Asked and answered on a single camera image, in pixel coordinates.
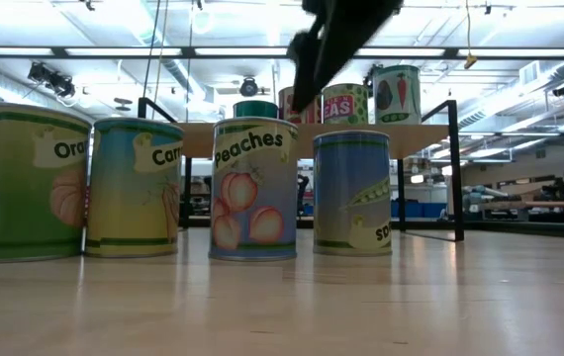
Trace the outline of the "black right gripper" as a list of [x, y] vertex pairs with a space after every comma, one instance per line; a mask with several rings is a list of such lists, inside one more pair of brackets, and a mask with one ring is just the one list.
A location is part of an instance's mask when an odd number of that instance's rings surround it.
[[305, 110], [362, 47], [356, 29], [374, 34], [402, 6], [403, 0], [303, 0], [302, 9], [316, 19], [287, 48], [296, 66], [292, 109]]

